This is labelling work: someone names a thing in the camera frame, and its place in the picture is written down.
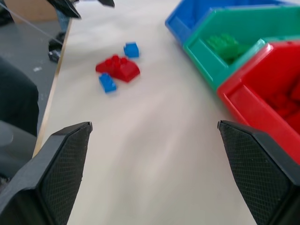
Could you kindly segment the black shoe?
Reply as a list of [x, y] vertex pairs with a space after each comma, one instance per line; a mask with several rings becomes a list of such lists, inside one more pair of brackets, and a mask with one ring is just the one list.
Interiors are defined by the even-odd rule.
[[65, 32], [59, 32], [55, 38], [52, 38], [48, 43], [49, 60], [58, 63], [62, 50], [62, 45], [65, 38]]

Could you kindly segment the dark rounded shape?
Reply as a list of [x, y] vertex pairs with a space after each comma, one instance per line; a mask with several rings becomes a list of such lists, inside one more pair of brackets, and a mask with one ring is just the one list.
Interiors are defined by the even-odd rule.
[[38, 97], [35, 83], [0, 57], [0, 120], [37, 136]]

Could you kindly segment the red studded sloped block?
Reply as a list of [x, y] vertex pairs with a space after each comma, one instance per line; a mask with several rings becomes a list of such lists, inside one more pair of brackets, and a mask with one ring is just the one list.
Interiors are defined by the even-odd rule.
[[126, 57], [113, 55], [96, 65], [98, 73], [108, 73], [112, 78], [129, 83], [140, 75], [140, 69], [135, 62]]

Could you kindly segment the small blue studded block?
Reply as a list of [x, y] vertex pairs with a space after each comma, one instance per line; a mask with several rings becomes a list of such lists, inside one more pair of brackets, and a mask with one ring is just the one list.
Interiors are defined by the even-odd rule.
[[126, 43], [123, 47], [124, 54], [128, 58], [138, 58], [139, 57], [139, 48], [136, 42]]
[[102, 73], [99, 77], [99, 82], [102, 85], [105, 93], [110, 93], [117, 90], [117, 85], [108, 73]]

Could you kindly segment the green plastic bin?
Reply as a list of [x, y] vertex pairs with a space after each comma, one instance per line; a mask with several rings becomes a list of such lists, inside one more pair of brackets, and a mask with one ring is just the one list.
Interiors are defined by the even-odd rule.
[[[212, 50], [206, 39], [222, 33], [233, 36], [250, 49], [228, 65]], [[213, 90], [241, 68], [265, 45], [274, 41], [300, 39], [300, 5], [280, 9], [214, 9], [196, 28], [183, 49]]]

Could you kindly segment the red plastic bin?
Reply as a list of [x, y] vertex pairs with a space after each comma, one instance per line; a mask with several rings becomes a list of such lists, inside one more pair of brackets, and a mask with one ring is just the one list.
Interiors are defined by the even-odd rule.
[[273, 42], [223, 82], [217, 94], [238, 122], [269, 134], [300, 165], [300, 134], [274, 110], [294, 101], [290, 93], [298, 81], [300, 40]]

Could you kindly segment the blue plastic bin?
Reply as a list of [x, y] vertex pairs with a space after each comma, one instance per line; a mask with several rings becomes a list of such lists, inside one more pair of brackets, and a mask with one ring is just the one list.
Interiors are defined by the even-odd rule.
[[295, 7], [281, 0], [182, 0], [165, 21], [166, 27], [180, 45], [193, 34], [214, 9], [263, 10]]

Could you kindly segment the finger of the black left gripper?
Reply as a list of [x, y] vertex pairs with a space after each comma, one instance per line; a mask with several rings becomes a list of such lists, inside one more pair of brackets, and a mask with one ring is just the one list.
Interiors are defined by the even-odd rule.
[[46, 0], [56, 10], [60, 11], [63, 15], [71, 18], [80, 19], [81, 16], [77, 12], [73, 3], [70, 0]]
[[115, 7], [114, 0], [97, 0], [97, 1], [100, 2], [103, 6], [111, 7], [111, 8]]

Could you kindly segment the brown cardboard box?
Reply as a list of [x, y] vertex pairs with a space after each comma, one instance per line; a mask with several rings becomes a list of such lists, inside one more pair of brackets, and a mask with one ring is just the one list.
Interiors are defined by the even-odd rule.
[[13, 13], [29, 22], [57, 21], [54, 7], [46, 0], [4, 0]]

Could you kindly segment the person's leg in jeans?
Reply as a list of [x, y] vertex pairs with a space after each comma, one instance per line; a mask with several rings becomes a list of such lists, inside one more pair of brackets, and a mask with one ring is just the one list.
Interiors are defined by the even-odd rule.
[[61, 34], [66, 33], [69, 25], [69, 17], [65, 16], [61, 11], [56, 9], [57, 18], [60, 24], [60, 32], [58, 33], [58, 36]]

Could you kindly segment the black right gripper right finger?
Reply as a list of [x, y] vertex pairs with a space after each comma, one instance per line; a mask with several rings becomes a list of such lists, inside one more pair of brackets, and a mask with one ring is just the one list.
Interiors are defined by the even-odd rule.
[[235, 183], [257, 225], [300, 225], [300, 165], [267, 133], [217, 124]]

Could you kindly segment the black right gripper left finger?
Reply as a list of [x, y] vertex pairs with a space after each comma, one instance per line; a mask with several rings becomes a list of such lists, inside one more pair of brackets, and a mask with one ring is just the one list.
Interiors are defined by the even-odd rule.
[[82, 122], [49, 136], [0, 192], [0, 225], [67, 225], [91, 132]]

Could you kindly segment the green studded block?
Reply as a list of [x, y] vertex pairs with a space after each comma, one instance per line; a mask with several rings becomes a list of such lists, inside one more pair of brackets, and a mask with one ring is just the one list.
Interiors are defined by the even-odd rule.
[[239, 47], [237, 40], [226, 33], [212, 35], [206, 39], [208, 46], [219, 54], [236, 52]]
[[221, 49], [218, 54], [228, 65], [234, 63], [239, 57], [250, 49], [251, 45], [237, 44]]

